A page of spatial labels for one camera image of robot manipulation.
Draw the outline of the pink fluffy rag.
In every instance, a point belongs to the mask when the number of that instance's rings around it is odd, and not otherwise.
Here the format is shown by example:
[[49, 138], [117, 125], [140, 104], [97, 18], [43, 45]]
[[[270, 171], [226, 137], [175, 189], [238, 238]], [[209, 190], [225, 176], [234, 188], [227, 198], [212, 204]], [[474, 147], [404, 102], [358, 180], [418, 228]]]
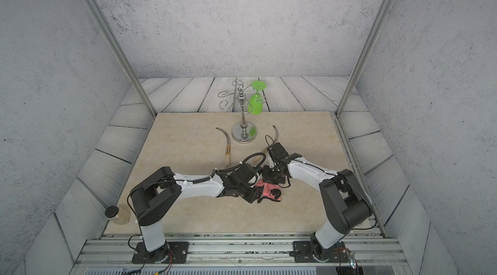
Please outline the pink fluffy rag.
[[264, 199], [274, 202], [280, 202], [282, 191], [278, 185], [266, 183], [263, 180], [259, 180], [255, 187], [261, 193], [260, 198], [257, 203], [261, 203]]

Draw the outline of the small sickle wooden handle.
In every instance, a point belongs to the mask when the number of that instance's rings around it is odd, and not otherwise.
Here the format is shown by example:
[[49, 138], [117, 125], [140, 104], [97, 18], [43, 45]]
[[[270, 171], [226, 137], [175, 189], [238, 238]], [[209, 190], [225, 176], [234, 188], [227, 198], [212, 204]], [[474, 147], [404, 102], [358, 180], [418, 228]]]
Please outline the small sickle wooden handle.
[[225, 148], [225, 166], [229, 167], [230, 166], [230, 160], [231, 160], [231, 141], [230, 141], [230, 135], [222, 128], [216, 127], [218, 131], [221, 131], [225, 137], [226, 137], [226, 148]]
[[265, 135], [265, 141], [267, 143], [267, 146], [262, 151], [263, 153], [267, 153], [269, 148], [273, 146], [276, 142], [278, 142], [279, 139], [278, 128], [276, 126], [273, 126], [273, 129], [274, 129], [274, 136]]

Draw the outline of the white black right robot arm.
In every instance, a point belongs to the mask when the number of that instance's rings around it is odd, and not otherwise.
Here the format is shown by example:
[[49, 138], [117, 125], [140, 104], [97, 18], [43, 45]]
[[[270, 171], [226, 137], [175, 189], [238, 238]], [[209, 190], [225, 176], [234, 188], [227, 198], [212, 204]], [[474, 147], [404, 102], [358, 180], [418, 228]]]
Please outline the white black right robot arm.
[[328, 170], [294, 153], [265, 165], [261, 177], [275, 185], [293, 178], [320, 192], [327, 220], [311, 237], [317, 256], [335, 248], [351, 230], [374, 213], [371, 198], [350, 170]]

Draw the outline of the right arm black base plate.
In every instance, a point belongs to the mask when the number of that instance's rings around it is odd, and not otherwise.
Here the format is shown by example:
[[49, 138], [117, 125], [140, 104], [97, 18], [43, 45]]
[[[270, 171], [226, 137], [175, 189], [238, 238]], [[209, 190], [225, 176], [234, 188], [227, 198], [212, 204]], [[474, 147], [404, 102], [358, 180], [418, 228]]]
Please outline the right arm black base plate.
[[317, 241], [294, 241], [290, 257], [296, 263], [345, 263], [349, 262], [348, 249], [343, 242], [338, 242], [325, 249]]

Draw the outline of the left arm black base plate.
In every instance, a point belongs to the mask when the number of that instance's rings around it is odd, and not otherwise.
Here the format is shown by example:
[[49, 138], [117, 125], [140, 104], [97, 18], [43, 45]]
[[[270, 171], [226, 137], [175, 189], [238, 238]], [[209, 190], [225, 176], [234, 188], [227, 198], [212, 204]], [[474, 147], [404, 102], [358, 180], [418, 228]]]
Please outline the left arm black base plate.
[[189, 242], [166, 242], [162, 247], [149, 252], [144, 242], [137, 244], [131, 262], [133, 264], [184, 264], [188, 255]]

